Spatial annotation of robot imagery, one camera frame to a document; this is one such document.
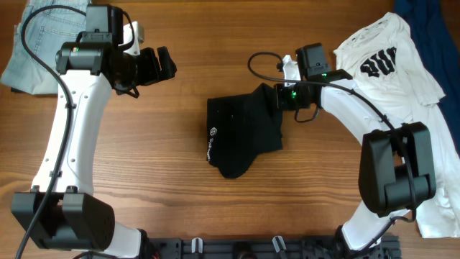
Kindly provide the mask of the black t-shirt with logo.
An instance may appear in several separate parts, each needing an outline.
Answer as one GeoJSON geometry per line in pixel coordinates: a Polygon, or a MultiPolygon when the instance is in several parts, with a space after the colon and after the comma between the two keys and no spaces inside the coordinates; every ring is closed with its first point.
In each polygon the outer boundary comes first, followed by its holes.
{"type": "Polygon", "coordinates": [[[207,100],[207,161],[224,178],[247,172],[258,155],[282,149],[282,112],[265,83],[250,94],[207,100]]]}

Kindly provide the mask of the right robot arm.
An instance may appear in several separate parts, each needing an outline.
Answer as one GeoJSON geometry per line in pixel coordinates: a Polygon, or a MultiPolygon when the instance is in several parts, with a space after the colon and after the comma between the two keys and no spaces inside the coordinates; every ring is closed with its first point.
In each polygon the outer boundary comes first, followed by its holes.
{"type": "Polygon", "coordinates": [[[404,123],[384,112],[344,70],[333,71],[320,43],[281,58],[277,70],[277,106],[281,110],[324,110],[337,118],[361,145],[361,202],[338,227],[334,255],[363,257],[382,245],[396,222],[414,222],[416,210],[436,193],[431,136],[421,122],[404,123]]]}

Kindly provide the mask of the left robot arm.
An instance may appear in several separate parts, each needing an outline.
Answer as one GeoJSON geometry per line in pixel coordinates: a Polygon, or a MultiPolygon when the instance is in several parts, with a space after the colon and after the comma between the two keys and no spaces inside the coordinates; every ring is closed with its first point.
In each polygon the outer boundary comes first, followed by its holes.
{"type": "Polygon", "coordinates": [[[110,4],[90,4],[86,28],[63,43],[50,74],[59,85],[44,160],[31,188],[13,195],[11,212],[24,241],[41,249],[76,251],[79,258],[158,258],[141,229],[115,219],[93,195],[93,158],[105,106],[112,94],[138,97],[139,86],[175,76],[168,49],[135,48],[124,39],[129,15],[110,4]]]}

